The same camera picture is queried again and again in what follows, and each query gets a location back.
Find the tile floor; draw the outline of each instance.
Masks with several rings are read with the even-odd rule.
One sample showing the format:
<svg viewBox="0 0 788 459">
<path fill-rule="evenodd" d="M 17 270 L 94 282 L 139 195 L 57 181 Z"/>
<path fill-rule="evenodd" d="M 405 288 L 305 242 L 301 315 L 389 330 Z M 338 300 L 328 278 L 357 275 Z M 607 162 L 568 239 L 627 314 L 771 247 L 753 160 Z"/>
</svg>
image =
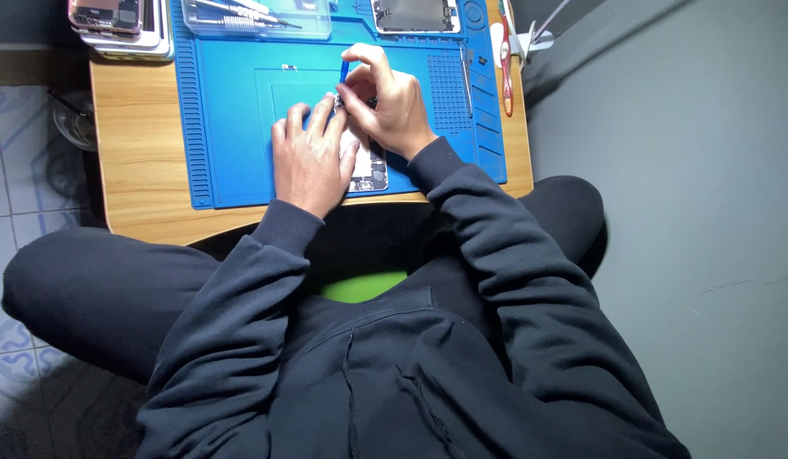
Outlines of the tile floor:
<svg viewBox="0 0 788 459">
<path fill-rule="evenodd" d="M 133 457 L 144 388 L 34 338 L 1 308 L 22 246 L 79 225 L 82 156 L 57 133 L 44 87 L 0 87 L 0 459 Z"/>
</svg>

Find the hoodie sleeve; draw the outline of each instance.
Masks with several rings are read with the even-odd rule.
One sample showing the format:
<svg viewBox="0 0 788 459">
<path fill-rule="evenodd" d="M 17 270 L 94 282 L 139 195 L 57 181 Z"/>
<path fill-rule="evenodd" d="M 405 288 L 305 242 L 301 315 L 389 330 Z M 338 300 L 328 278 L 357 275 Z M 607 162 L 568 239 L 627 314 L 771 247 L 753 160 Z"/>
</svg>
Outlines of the hoodie sleeve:
<svg viewBox="0 0 788 459">
<path fill-rule="evenodd" d="M 583 439 L 599 456 L 617 448 L 636 457 L 688 456 L 599 309 L 590 279 L 530 212 L 479 167 L 462 162 L 443 137 L 409 171 L 450 220 L 479 293 L 497 308 L 513 383 L 544 403 L 550 422 L 567 419 L 561 428 L 568 430 L 588 425 Z"/>
<path fill-rule="evenodd" d="M 138 459 L 269 456 L 266 412 L 286 333 L 286 298 L 323 221 L 273 200 L 179 316 L 137 416 Z"/>
</svg>

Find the hand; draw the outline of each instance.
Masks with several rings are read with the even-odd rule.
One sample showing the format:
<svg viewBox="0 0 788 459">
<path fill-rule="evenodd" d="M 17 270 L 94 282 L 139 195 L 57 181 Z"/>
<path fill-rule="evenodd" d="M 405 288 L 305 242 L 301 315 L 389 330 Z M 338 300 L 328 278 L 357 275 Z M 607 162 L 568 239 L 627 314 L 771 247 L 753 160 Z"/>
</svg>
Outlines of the hand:
<svg viewBox="0 0 788 459">
<path fill-rule="evenodd" d="M 296 104 L 272 125 L 272 161 L 275 194 L 321 219 L 343 199 L 354 171 L 360 142 L 353 142 L 340 158 L 340 136 L 346 128 L 346 110 L 329 120 L 334 96 L 326 94 L 315 105 L 309 127 L 303 117 L 309 106 Z"/>
<path fill-rule="evenodd" d="M 366 134 L 409 161 L 437 138 L 428 124 L 420 82 L 413 75 L 392 71 L 383 48 L 358 43 L 341 57 L 362 62 L 337 90 Z M 373 96 L 377 96 L 376 109 L 366 105 Z"/>
</svg>

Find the clear plastic case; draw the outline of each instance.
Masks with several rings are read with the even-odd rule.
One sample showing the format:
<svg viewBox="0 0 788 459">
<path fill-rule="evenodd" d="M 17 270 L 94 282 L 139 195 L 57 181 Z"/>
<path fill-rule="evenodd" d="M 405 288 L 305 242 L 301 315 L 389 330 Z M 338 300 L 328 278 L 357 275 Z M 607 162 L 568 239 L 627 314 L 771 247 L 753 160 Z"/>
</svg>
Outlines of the clear plastic case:
<svg viewBox="0 0 788 459">
<path fill-rule="evenodd" d="M 332 33 L 328 0 L 182 0 L 184 23 L 205 37 L 320 39 Z"/>
</svg>

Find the wooden desk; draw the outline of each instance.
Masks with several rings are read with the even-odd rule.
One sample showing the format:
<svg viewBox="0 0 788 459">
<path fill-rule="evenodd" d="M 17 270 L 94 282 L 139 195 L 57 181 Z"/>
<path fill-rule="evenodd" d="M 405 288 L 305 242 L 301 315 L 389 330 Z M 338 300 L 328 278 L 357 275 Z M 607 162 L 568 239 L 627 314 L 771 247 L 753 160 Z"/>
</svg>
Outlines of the wooden desk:
<svg viewBox="0 0 788 459">
<path fill-rule="evenodd" d="M 498 0 L 487 0 L 491 24 L 499 22 Z M 108 226 L 117 235 L 149 243 L 186 245 L 264 216 L 266 206 L 196 211 L 190 205 L 176 73 L 168 65 L 120 65 L 94 56 L 99 160 Z M 524 118 L 522 76 L 513 57 L 513 116 L 502 113 L 507 183 L 520 197 L 533 188 Z M 501 88 L 502 71 L 496 68 Z M 424 202 L 421 193 L 349 198 L 345 204 Z"/>
</svg>

